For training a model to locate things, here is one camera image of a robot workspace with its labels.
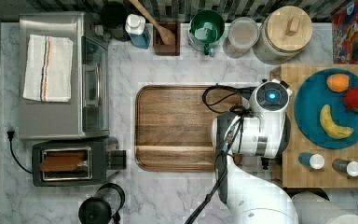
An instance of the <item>gray marble surface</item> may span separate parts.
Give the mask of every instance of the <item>gray marble surface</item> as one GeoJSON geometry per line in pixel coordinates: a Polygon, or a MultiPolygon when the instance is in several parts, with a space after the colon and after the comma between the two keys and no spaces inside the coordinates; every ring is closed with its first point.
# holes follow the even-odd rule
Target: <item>gray marble surface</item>
{"type": "MultiPolygon", "coordinates": [[[[273,65],[257,60],[252,50],[230,59],[219,45],[214,58],[193,50],[186,31],[179,57],[160,57],[153,48],[137,49],[131,42],[109,44],[110,134],[128,151],[128,169],[110,180],[126,193],[122,223],[185,223],[213,187],[214,173],[147,172],[134,159],[135,97],[149,84],[230,84],[250,86],[268,78],[273,65]]],[[[9,152],[6,131],[19,126],[19,25],[2,24],[0,87],[0,223],[79,223],[78,207],[100,186],[36,188],[9,152]]],[[[314,24],[310,43],[289,63],[331,63],[331,25],[314,24]]],[[[15,138],[15,153],[31,167],[31,145],[15,138]]],[[[245,158],[245,171],[269,179],[256,158],[245,158]]],[[[331,201],[358,214],[358,189],[327,189],[331,201]]],[[[198,223],[232,223],[231,214],[217,195],[198,223]]]]}

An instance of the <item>blue plate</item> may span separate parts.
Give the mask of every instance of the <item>blue plate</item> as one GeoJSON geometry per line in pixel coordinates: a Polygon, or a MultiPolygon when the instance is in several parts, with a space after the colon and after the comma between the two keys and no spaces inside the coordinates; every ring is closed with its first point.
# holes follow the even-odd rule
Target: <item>blue plate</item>
{"type": "Polygon", "coordinates": [[[358,76],[342,69],[326,69],[313,74],[301,85],[295,102],[297,124],[310,141],[321,147],[344,148],[358,142],[358,113],[346,110],[343,103],[344,92],[330,91],[326,80],[331,75],[343,73],[350,77],[348,89],[358,87],[358,76]],[[319,121],[322,107],[331,106],[333,121],[337,125],[350,126],[354,133],[344,139],[328,136],[319,121]]]}

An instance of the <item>striped dish towel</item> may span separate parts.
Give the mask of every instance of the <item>striped dish towel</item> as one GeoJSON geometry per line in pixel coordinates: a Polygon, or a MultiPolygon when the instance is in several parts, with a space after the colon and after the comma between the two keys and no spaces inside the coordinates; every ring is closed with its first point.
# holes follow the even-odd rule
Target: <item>striped dish towel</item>
{"type": "Polygon", "coordinates": [[[66,37],[30,35],[23,97],[42,102],[71,99],[74,43],[66,37]]]}

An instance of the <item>stainless steel appliance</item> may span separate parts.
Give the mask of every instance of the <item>stainless steel appliance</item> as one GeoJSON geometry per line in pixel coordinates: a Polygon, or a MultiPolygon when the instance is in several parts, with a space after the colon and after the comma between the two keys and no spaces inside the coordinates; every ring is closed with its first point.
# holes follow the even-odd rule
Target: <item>stainless steel appliance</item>
{"type": "Polygon", "coordinates": [[[46,103],[21,97],[21,139],[82,139],[109,134],[107,43],[95,34],[97,25],[100,22],[84,12],[20,15],[20,95],[30,35],[68,37],[74,42],[70,101],[46,103]]]}
{"type": "Polygon", "coordinates": [[[33,146],[32,165],[37,187],[102,184],[126,168],[126,151],[114,137],[55,140],[33,146]]]}

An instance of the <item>kettle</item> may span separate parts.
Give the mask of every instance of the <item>kettle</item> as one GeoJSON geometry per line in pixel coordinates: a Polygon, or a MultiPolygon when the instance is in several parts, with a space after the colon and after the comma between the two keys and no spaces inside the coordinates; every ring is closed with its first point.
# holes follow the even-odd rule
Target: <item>kettle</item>
{"type": "Polygon", "coordinates": [[[116,184],[102,185],[94,196],[84,201],[79,208],[78,216],[82,224],[108,224],[113,219],[120,221],[118,210],[124,205],[124,190],[116,184]]]}
{"type": "Polygon", "coordinates": [[[217,45],[225,32],[225,22],[219,13],[202,10],[191,20],[188,30],[188,43],[193,49],[214,56],[213,46],[217,45]]]}

